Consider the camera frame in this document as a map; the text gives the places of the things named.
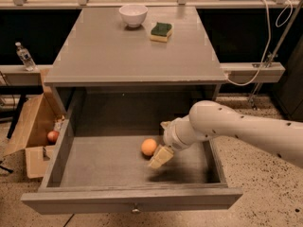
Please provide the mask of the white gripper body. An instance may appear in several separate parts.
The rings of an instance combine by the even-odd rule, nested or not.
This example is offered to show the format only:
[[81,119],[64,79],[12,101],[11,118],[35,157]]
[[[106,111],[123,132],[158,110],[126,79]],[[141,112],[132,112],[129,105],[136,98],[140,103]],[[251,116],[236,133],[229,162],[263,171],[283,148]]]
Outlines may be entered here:
[[184,150],[200,141],[201,136],[193,129],[189,117],[178,117],[172,121],[169,127],[164,130],[163,140],[166,146],[173,150]]

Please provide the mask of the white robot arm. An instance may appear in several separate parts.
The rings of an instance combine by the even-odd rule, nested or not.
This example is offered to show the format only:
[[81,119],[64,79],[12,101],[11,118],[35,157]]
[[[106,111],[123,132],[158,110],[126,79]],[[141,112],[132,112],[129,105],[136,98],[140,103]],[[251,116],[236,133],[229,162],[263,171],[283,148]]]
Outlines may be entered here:
[[214,101],[195,103],[188,115],[161,124],[164,144],[150,159],[159,168],[176,151],[219,136],[240,139],[256,148],[303,167],[303,123],[240,114]]

